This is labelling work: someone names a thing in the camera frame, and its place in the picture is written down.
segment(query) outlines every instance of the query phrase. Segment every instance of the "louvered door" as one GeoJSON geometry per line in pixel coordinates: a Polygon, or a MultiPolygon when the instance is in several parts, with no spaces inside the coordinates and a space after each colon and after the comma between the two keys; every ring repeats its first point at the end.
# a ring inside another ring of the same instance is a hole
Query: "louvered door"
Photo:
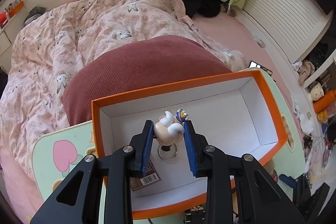
{"type": "Polygon", "coordinates": [[[244,10],[273,37],[292,63],[311,51],[331,18],[314,0],[246,0],[244,10]]]}

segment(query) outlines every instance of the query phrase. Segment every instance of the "barcode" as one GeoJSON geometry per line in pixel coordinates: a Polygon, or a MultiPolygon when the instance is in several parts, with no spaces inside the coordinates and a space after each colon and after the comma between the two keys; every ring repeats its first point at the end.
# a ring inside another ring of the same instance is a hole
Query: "barcode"
{"type": "Polygon", "coordinates": [[[156,173],[153,173],[153,174],[151,174],[151,175],[149,175],[147,177],[144,177],[144,178],[140,179],[142,185],[144,185],[144,186],[147,185],[147,184],[151,184],[151,183],[153,183],[153,182],[155,182],[157,180],[159,180],[159,178],[156,175],[156,173]]]}

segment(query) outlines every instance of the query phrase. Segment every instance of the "figurine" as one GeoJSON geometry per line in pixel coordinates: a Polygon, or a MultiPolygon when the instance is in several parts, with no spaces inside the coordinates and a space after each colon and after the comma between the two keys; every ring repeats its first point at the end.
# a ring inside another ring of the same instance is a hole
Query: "figurine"
{"type": "Polygon", "coordinates": [[[179,109],[174,117],[169,111],[166,116],[160,116],[159,122],[154,125],[154,133],[161,146],[170,146],[181,140],[184,134],[183,122],[189,119],[188,114],[179,109]]]}

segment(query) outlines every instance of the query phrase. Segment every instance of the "silver screw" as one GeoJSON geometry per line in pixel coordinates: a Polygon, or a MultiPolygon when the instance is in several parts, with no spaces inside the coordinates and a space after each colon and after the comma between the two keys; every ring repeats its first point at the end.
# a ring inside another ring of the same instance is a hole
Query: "silver screw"
{"type": "Polygon", "coordinates": [[[246,161],[253,161],[253,156],[250,155],[250,154],[245,154],[244,155],[244,160],[246,160],[246,161]]]}
{"type": "Polygon", "coordinates": [[[213,152],[213,151],[215,151],[215,147],[212,146],[212,145],[207,145],[207,146],[205,147],[205,150],[208,151],[208,152],[213,152]]]}
{"type": "Polygon", "coordinates": [[[129,152],[133,151],[133,147],[130,146],[130,145],[126,145],[126,146],[124,146],[123,150],[124,150],[125,153],[129,153],[129,152]]]}
{"type": "Polygon", "coordinates": [[[90,161],[93,161],[94,158],[95,158],[94,155],[86,155],[85,156],[85,161],[90,162],[90,161]]]}

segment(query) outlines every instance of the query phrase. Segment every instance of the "pink heart print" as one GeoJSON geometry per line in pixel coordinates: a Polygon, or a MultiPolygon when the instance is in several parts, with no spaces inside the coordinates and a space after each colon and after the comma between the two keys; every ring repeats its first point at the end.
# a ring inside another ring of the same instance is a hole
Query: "pink heart print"
{"type": "Polygon", "coordinates": [[[70,164],[77,159],[77,149],[68,140],[60,140],[54,143],[52,156],[58,171],[65,172],[70,164]]]}

